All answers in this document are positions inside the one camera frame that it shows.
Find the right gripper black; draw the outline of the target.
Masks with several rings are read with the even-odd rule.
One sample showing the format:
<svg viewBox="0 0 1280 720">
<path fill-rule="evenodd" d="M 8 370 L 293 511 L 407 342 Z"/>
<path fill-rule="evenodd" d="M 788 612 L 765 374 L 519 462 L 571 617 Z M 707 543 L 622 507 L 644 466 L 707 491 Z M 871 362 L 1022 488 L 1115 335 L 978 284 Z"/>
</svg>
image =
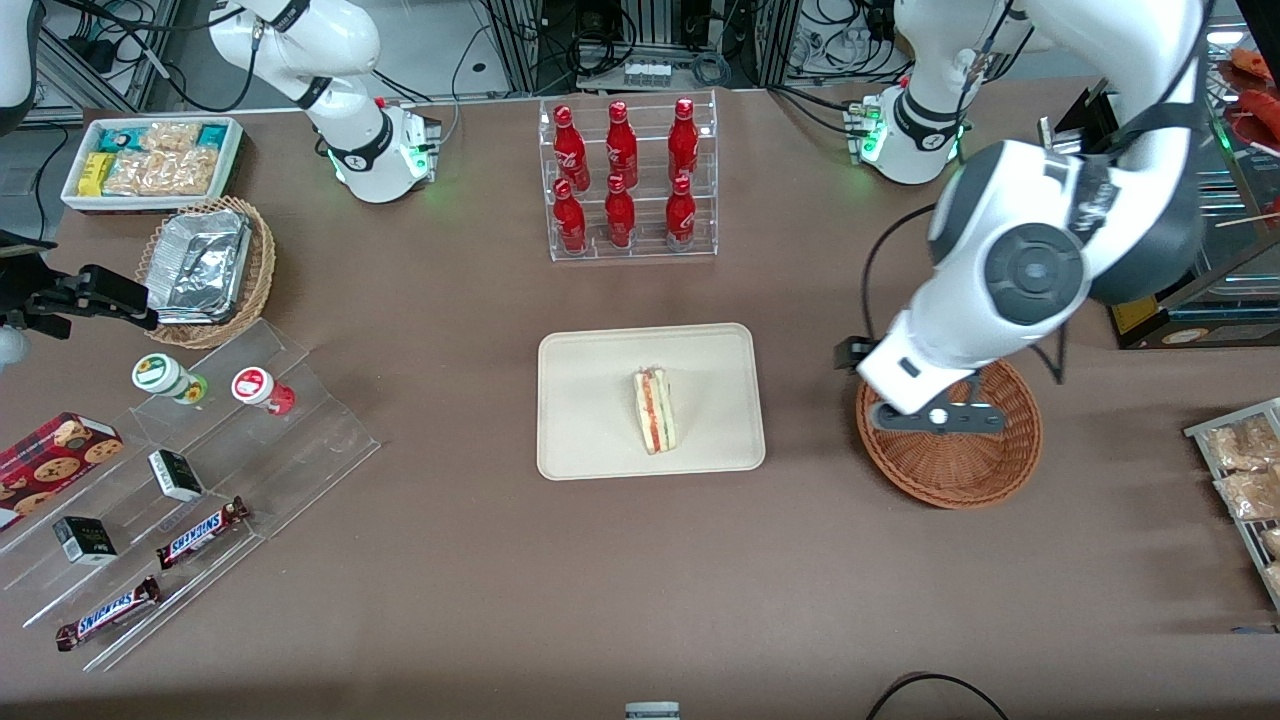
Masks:
<svg viewBox="0 0 1280 720">
<path fill-rule="evenodd" d="M 49 268 L 44 255 L 58 246 L 54 241 L 1 233 L 1 325 L 15 331 L 35 331 L 45 336 L 69 336 L 72 323 L 64 316 L 104 316 L 127 322 L 142 331 L 155 331 L 157 314 L 145 307 L 131 311 L 111 304 L 146 304 L 148 291 L 138 282 L 105 266 L 84 265 L 76 277 L 76 292 L 91 301 L 87 306 L 46 302 L 45 311 L 33 307 L 46 291 L 52 292 L 65 273 Z"/>
</svg>

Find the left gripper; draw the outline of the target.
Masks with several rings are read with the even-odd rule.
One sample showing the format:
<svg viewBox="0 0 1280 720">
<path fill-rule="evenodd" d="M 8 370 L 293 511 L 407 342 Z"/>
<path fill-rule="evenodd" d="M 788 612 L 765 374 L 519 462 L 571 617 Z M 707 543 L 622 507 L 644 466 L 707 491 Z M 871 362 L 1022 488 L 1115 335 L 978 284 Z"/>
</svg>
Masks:
<svg viewBox="0 0 1280 720">
<path fill-rule="evenodd" d="M 835 346 L 835 368 L 858 374 L 901 414 L 920 411 L 979 370 L 931 345 L 920 313 L 900 313 L 878 341 L 849 336 Z"/>
</svg>

